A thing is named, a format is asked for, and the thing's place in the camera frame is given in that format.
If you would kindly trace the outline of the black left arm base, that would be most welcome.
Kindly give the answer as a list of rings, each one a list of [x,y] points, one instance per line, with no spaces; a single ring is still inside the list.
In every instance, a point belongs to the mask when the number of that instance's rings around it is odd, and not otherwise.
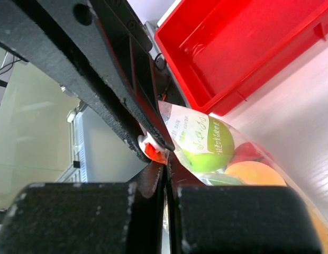
[[[157,99],[168,103],[186,106],[179,87],[171,75],[162,53],[154,59],[154,76],[156,80]]]

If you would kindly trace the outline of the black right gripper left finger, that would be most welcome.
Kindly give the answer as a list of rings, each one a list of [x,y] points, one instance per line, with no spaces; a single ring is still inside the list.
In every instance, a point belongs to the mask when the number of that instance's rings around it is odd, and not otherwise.
[[[5,214],[0,253],[160,253],[164,166],[126,183],[33,183]]]

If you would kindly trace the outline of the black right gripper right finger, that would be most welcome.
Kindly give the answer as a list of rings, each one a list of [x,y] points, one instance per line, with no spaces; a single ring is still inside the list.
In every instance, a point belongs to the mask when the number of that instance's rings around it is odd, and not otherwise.
[[[301,196],[282,186],[207,186],[167,164],[172,253],[322,253]]]

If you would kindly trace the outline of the pink peach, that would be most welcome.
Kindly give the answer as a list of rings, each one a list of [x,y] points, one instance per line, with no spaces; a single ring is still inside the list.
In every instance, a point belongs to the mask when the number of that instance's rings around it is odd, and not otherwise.
[[[258,143],[255,142],[245,142],[239,145],[235,151],[232,158],[233,163],[242,161],[258,161],[261,162],[263,159],[269,157],[273,159],[272,154],[264,149]]]

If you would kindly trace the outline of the clear zip top bag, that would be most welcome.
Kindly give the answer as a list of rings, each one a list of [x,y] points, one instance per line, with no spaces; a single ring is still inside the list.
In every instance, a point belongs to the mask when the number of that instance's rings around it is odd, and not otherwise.
[[[148,131],[138,144],[166,167],[171,253],[328,253],[328,223],[260,144],[190,108],[159,111],[174,150]]]

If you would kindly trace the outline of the orange fruit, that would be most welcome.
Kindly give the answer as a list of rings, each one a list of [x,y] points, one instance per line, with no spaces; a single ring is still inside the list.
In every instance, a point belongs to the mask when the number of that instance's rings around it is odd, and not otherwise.
[[[224,173],[249,185],[287,186],[284,179],[273,168],[257,161],[234,163]],[[307,209],[320,237],[324,253],[328,253],[328,227],[317,216],[312,207],[308,206]]]

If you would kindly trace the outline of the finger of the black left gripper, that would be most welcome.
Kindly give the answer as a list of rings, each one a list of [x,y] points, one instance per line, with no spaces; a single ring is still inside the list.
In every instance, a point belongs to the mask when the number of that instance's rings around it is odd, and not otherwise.
[[[94,110],[136,156],[141,128],[65,31],[36,1],[0,1],[0,45],[42,70]]]
[[[131,119],[174,149],[159,113],[152,48],[127,1],[42,1]]]

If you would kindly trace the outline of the green apple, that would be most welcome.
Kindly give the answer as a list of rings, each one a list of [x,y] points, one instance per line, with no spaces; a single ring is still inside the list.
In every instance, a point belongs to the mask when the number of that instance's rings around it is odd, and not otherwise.
[[[235,149],[229,128],[210,116],[195,116],[180,142],[193,172],[212,173],[230,162]]]

